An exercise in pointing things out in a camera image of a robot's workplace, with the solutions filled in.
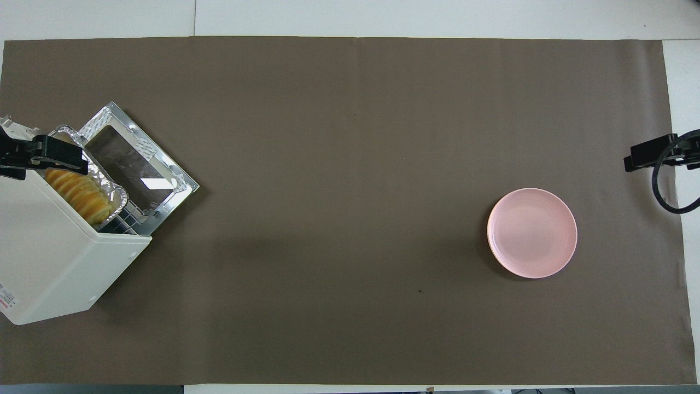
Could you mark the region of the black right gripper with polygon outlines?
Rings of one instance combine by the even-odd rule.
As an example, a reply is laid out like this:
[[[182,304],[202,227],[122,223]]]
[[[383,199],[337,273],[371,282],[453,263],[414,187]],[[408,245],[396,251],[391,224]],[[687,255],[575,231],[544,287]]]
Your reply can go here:
[[[629,150],[630,155],[623,159],[623,168],[626,172],[633,172],[653,167],[663,150],[673,140],[676,141],[680,152],[679,159],[675,160],[676,165],[685,166],[687,170],[699,169],[699,130],[687,132],[679,137],[676,133],[668,133],[633,145]]]

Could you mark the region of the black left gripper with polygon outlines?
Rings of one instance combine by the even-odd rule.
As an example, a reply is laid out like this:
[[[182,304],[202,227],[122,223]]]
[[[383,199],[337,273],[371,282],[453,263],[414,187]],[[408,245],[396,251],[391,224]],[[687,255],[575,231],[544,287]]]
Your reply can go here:
[[[55,169],[88,174],[88,161],[83,159],[82,148],[48,135],[38,135],[33,140],[12,138],[1,129],[0,176],[25,180],[26,170],[15,167],[36,167],[40,170]]]

